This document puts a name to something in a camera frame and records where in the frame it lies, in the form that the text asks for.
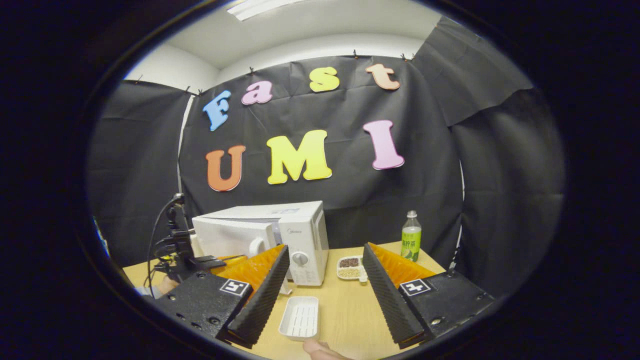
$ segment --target finger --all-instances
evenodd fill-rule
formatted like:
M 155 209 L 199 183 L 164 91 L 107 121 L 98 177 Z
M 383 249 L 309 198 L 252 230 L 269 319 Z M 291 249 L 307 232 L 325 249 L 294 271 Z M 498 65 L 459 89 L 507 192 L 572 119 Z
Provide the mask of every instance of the finger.
M 334 354 L 330 354 L 325 350 L 316 350 L 309 354 L 311 356 L 311 360 L 345 360 L 346 357 L 341 356 L 337 352 L 333 352 Z
M 164 295 L 169 291 L 175 289 L 175 287 L 178 285 L 179 283 L 169 279 L 168 276 L 165 276 L 162 281 L 156 286 L 156 288 Z
M 302 349 L 308 354 L 311 354 L 316 350 L 322 350 L 324 348 L 325 347 L 322 344 L 320 344 L 320 342 L 318 342 L 316 339 L 307 339 L 302 344 Z

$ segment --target white microwave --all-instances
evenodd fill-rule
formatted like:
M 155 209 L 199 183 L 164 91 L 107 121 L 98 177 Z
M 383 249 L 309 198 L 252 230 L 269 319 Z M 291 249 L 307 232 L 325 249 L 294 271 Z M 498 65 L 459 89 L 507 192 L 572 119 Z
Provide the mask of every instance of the white microwave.
M 297 285 L 320 286 L 329 255 L 322 201 L 236 206 L 192 219 L 203 254 L 254 256 L 289 246 L 289 274 Z

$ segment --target blue foam letter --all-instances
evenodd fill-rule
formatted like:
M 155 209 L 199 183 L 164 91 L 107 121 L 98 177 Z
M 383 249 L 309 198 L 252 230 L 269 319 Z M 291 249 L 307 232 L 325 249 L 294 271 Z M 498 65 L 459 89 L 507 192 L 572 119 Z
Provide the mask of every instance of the blue foam letter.
M 227 118 L 229 118 L 229 115 L 223 114 L 222 112 L 229 110 L 229 103 L 225 99 L 230 96 L 231 92 L 229 90 L 225 90 L 202 109 L 202 111 L 206 111 L 209 116 L 209 120 L 211 121 L 211 131 L 217 129 L 222 125 L 222 123 L 227 121 Z

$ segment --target microwave dial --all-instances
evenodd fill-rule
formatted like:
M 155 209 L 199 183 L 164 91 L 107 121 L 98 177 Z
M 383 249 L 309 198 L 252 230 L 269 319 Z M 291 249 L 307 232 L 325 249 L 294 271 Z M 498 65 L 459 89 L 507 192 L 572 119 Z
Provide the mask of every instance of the microwave dial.
M 309 258 L 304 252 L 294 252 L 293 255 L 291 256 L 291 259 L 293 260 L 294 263 L 298 264 L 299 266 L 302 266 L 309 262 Z

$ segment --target human hand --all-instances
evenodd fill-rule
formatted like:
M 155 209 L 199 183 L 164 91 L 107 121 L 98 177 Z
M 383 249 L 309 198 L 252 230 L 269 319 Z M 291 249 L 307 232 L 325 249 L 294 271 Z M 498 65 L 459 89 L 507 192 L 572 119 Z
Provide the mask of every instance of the human hand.
M 315 339 L 305 340 L 302 349 L 309 354 L 311 360 L 352 360 L 331 350 L 327 343 Z
M 158 290 L 160 290 L 160 292 L 164 295 L 164 294 L 168 293 L 169 291 L 172 291 L 173 289 L 175 289 L 175 287 L 178 286 L 178 285 L 179 285 L 178 282 L 169 279 L 168 276 L 165 276 L 162 279 L 162 282 L 159 283 L 156 286 L 156 288 Z

